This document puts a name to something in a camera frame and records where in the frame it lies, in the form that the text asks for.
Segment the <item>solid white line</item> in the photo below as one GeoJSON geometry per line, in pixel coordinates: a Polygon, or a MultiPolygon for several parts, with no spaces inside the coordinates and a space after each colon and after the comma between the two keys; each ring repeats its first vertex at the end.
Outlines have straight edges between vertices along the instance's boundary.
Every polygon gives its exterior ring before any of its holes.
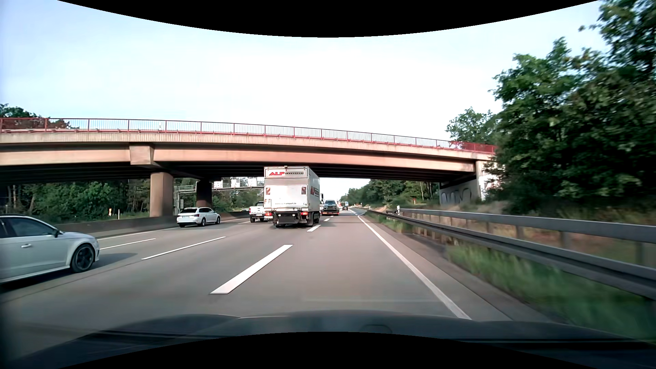
{"type": "Polygon", "coordinates": [[[471,319],[467,314],[464,313],[464,311],[462,311],[462,309],[460,309],[460,307],[458,307],[458,305],[456,305],[451,299],[449,299],[449,297],[446,296],[446,295],[444,294],[444,292],[442,292],[442,291],[441,291],[441,290],[440,290],[435,284],[433,284],[433,282],[431,282],[428,278],[426,278],[426,276],[425,276],[423,273],[421,273],[421,271],[419,271],[419,269],[417,269],[414,265],[412,265],[412,263],[410,263],[410,261],[408,261],[408,259],[406,259],[403,255],[401,255],[401,253],[400,253],[399,251],[397,251],[397,249],[395,249],[394,247],[392,247],[392,245],[390,245],[389,242],[387,242],[383,237],[381,237],[381,236],[378,234],[378,232],[376,232],[373,228],[371,228],[371,226],[369,226],[369,225],[368,225],[368,224],[367,224],[367,223],[361,218],[361,215],[358,215],[358,219],[359,219],[362,223],[364,223],[365,226],[367,226],[367,228],[369,228],[369,229],[371,230],[371,232],[373,232],[373,233],[376,235],[376,237],[378,237],[378,238],[382,241],[383,244],[385,244],[390,250],[392,250],[392,252],[394,253],[394,255],[396,255],[399,259],[401,259],[401,261],[403,261],[403,264],[405,264],[406,267],[410,268],[410,270],[411,270],[413,273],[415,273],[415,275],[416,275],[416,276],[417,276],[422,282],[424,282],[424,284],[426,285],[426,287],[428,287],[428,289],[429,289],[432,293],[434,293],[435,296],[437,296],[437,298],[440,299],[440,301],[442,301],[442,303],[443,303],[444,305],[446,305],[446,307],[447,307],[447,308],[448,308],[448,309],[449,309],[449,310],[450,310],[450,311],[451,311],[456,317],[458,317],[458,318],[463,318],[463,319],[471,319]]]}
{"type": "Polygon", "coordinates": [[[197,244],[193,244],[193,245],[189,245],[189,246],[184,246],[183,248],[179,248],[179,249],[175,249],[175,250],[171,250],[171,251],[166,251],[166,252],[163,252],[163,253],[158,253],[157,255],[153,255],[153,256],[145,257],[145,258],[143,258],[142,260],[148,260],[148,259],[151,259],[151,258],[153,258],[153,257],[166,255],[166,254],[168,254],[168,253],[170,253],[170,252],[183,250],[183,249],[186,249],[186,248],[190,248],[190,247],[192,247],[192,246],[198,246],[198,245],[206,244],[207,242],[212,242],[212,241],[220,240],[221,238],[225,238],[225,236],[223,236],[223,237],[219,237],[219,238],[213,238],[212,240],[207,240],[207,241],[198,242],[197,244]]]}
{"type": "Polygon", "coordinates": [[[121,236],[112,236],[112,237],[105,237],[105,238],[96,238],[96,240],[101,241],[101,240],[109,240],[110,238],[118,238],[118,237],[125,237],[125,236],[135,236],[135,235],[137,235],[137,234],[144,234],[144,233],[158,232],[158,231],[160,231],[160,230],[167,230],[167,229],[178,229],[178,227],[173,227],[173,228],[164,228],[164,229],[155,229],[155,230],[147,230],[146,232],[128,233],[128,234],[122,234],[121,236]]]}
{"type": "Polygon", "coordinates": [[[227,281],[226,283],[223,283],[221,287],[210,292],[210,295],[224,295],[226,293],[232,292],[232,290],[237,288],[240,284],[246,282],[248,278],[252,277],[260,269],[264,268],[265,265],[271,263],[276,257],[280,256],[280,254],[287,251],[287,249],[289,249],[292,246],[293,245],[282,245],[282,247],[280,247],[278,250],[275,250],[274,252],[270,253],[264,259],[251,265],[248,269],[237,274],[237,276],[227,281]]]}
{"type": "Polygon", "coordinates": [[[117,247],[119,247],[119,246],[125,246],[125,245],[131,245],[131,244],[138,244],[139,242],[146,242],[146,241],[152,241],[152,240],[157,240],[157,238],[149,238],[149,239],[147,239],[147,240],[128,242],[127,244],[121,244],[121,245],[116,245],[116,246],[110,246],[110,247],[108,247],[108,248],[100,248],[100,249],[101,249],[101,250],[104,250],[104,249],[117,248],[117,247]]]}

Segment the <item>car wheel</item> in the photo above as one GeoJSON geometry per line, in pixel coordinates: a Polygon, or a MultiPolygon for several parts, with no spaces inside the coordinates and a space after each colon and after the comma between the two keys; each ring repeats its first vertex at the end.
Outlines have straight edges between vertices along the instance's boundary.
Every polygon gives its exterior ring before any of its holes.
{"type": "Polygon", "coordinates": [[[71,269],[74,273],[86,272],[93,265],[94,252],[89,244],[80,245],[71,258],[71,269]]]}

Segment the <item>silver car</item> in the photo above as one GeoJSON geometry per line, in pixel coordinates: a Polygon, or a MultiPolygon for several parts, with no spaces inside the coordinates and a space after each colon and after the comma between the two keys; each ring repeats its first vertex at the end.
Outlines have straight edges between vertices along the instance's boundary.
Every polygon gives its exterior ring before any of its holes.
{"type": "Polygon", "coordinates": [[[62,232],[25,215],[0,215],[0,283],[68,268],[85,272],[99,259],[94,236],[62,232]]]}
{"type": "Polygon", "coordinates": [[[221,216],[209,207],[187,207],[177,217],[180,227],[186,225],[199,225],[204,227],[207,223],[221,223],[221,216]]]}

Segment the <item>car hood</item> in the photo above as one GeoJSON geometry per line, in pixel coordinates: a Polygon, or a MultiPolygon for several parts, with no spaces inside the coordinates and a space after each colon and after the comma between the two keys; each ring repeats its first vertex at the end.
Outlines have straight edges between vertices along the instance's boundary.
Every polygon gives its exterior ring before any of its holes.
{"type": "Polygon", "coordinates": [[[86,234],[86,233],[81,233],[81,232],[66,232],[63,230],[63,234],[60,234],[59,237],[63,238],[94,238],[93,236],[86,234]]]}
{"type": "MultiPolygon", "coordinates": [[[[654,345],[627,337],[544,322],[496,321],[476,322],[468,319],[431,315],[412,315],[385,311],[301,311],[258,316],[178,315],[135,322],[75,339],[32,355],[22,357],[15,368],[60,368],[90,360],[156,347],[205,339],[292,332],[367,332],[434,337],[457,341],[492,344],[562,345],[581,343],[594,347],[595,353],[608,350],[609,345],[640,351],[635,360],[656,359],[654,345]]],[[[530,352],[530,349],[518,349],[530,352]]],[[[534,352],[553,357],[551,351],[534,352]]]]}

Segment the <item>graffiti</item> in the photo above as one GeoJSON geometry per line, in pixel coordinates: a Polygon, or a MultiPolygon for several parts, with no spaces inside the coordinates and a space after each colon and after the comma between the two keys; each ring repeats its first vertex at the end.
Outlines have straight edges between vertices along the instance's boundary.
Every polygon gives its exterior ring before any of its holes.
{"type": "Polygon", "coordinates": [[[472,200],[472,191],[469,187],[456,188],[451,191],[444,190],[440,192],[440,204],[443,205],[455,205],[472,200]]]}

